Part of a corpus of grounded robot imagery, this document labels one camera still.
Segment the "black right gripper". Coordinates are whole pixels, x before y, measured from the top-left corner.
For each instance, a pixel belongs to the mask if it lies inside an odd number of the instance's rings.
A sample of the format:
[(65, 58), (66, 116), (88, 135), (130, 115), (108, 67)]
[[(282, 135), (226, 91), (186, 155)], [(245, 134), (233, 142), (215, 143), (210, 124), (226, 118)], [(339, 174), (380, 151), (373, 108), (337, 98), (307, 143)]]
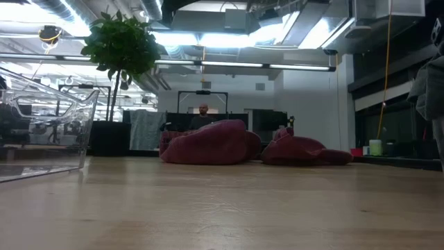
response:
[(431, 33), (432, 44), (438, 49), (440, 56), (444, 56), (444, 15), (436, 19)]

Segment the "white ventilation box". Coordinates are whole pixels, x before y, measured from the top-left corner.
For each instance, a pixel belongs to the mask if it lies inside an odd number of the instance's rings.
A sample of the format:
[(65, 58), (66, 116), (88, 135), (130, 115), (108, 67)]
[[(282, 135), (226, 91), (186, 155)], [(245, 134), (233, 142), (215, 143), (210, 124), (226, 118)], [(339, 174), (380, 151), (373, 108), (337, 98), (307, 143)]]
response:
[(425, 16), (425, 0), (353, 0), (353, 4), (357, 19)]

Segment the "person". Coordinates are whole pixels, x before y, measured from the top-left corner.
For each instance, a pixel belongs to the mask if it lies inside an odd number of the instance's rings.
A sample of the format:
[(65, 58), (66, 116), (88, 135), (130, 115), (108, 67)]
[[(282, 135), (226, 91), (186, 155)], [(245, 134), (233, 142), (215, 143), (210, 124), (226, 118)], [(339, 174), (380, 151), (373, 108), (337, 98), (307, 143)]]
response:
[(189, 130), (193, 131), (193, 130), (197, 130), (203, 126), (206, 126), (208, 124), (212, 124), (214, 123), (216, 120), (213, 117), (210, 117), (207, 112), (208, 112), (209, 108), (208, 105), (206, 103), (202, 103), (199, 108), (199, 114), (197, 116), (195, 116), (189, 125)]

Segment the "long linear ceiling light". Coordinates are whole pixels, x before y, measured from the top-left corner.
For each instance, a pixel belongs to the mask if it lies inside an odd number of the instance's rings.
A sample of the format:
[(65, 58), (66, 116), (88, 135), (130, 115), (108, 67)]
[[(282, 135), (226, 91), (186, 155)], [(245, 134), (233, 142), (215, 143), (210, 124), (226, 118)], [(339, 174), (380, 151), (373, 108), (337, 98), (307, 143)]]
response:
[[(66, 55), (45, 55), (45, 54), (29, 54), (29, 53), (3, 53), (0, 52), (0, 61), (19, 62), (19, 63), (54, 63), (59, 65), (95, 65), (99, 67), (99, 71), (104, 72), (97, 63), (91, 62), (87, 56), (66, 56)], [(160, 59), (155, 61), (156, 65), (180, 65), (180, 66), (198, 66), (198, 67), (239, 67), (253, 69), (279, 69), (279, 70), (296, 70), (296, 71), (312, 71), (312, 72), (335, 72), (335, 66), (320, 65), (285, 65), (285, 64), (268, 64), (256, 62), (223, 62), (211, 60), (170, 60)]]

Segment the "gray fabric cover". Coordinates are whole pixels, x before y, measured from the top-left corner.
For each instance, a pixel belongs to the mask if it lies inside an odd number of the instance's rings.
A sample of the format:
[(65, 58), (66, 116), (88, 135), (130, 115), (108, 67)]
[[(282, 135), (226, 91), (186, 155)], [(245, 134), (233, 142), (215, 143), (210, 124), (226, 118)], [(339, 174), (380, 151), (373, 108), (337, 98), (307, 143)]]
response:
[(130, 150), (152, 151), (159, 147), (160, 127), (167, 120), (165, 112), (130, 111)]

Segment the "clear plastic bin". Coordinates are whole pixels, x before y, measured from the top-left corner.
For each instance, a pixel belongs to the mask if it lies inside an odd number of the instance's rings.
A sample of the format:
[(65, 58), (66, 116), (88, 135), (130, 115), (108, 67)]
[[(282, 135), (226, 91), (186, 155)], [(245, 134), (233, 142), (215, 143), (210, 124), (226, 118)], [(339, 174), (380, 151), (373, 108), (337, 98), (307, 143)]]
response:
[(0, 67), (0, 183), (83, 168), (98, 97)]

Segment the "dark green cloth pile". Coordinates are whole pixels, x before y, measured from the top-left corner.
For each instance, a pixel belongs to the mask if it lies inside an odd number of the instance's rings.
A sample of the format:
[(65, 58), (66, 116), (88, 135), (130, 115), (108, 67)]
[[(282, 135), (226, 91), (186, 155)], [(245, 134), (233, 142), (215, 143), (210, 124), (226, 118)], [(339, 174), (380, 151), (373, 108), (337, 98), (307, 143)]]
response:
[(436, 54), (418, 70), (407, 101), (427, 121), (444, 116), (444, 56)]

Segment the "black screen panel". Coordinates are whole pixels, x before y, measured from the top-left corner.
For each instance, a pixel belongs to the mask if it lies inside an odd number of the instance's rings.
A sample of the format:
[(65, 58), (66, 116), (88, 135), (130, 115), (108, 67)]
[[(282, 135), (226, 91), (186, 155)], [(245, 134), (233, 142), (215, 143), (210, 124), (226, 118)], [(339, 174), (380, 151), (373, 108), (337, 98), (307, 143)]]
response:
[(287, 124), (286, 112), (253, 109), (253, 131), (276, 131), (281, 126), (286, 127)]

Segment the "potted green plant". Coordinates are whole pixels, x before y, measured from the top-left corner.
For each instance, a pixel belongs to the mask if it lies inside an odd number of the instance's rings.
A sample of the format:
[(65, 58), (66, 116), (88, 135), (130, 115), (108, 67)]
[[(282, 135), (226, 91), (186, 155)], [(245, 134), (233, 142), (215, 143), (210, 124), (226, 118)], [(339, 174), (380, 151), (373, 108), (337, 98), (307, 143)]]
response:
[(114, 83), (107, 120), (92, 125), (94, 156), (124, 156), (129, 150), (131, 125), (114, 121), (114, 109), (119, 90), (126, 90), (161, 58), (160, 46), (148, 27), (148, 23), (125, 17), (120, 11), (115, 15), (102, 12), (101, 18), (89, 25), (90, 35), (84, 39), (80, 54), (88, 56), (96, 69)]

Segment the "pale green cup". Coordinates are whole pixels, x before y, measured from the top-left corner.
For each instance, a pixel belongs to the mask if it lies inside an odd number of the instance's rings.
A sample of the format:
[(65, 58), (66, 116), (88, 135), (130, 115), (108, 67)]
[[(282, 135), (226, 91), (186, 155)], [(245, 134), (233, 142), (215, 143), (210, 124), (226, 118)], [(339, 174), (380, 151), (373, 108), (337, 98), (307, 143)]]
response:
[(371, 156), (382, 155), (382, 141), (381, 140), (369, 140), (369, 152)]

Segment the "silver air duct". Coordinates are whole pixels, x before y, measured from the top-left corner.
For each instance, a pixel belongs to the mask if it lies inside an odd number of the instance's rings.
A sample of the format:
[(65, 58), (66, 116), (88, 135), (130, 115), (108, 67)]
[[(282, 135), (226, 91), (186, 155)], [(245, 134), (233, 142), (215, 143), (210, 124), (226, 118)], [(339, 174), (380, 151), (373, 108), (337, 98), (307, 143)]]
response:
[(149, 20), (158, 21), (162, 19), (162, 4), (164, 0), (140, 0), (140, 2)]

